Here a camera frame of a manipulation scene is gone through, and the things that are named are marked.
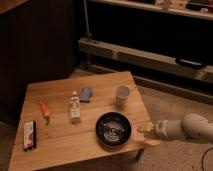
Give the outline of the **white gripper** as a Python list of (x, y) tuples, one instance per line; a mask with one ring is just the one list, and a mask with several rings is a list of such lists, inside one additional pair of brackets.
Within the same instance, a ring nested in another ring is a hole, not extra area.
[[(147, 133), (154, 129), (154, 124), (151, 122), (143, 123), (138, 127), (140, 133)], [(169, 140), (182, 140), (184, 131), (181, 127), (180, 120), (159, 120), (155, 124), (155, 134), (158, 138)], [(146, 146), (157, 146), (161, 141), (155, 139), (144, 139), (141, 141)]]

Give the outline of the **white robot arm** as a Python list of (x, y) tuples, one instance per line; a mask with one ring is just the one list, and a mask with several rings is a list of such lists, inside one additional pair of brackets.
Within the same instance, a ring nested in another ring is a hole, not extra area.
[(187, 114), (179, 120), (144, 122), (137, 131), (164, 141), (180, 140), (213, 144), (213, 123), (196, 113)]

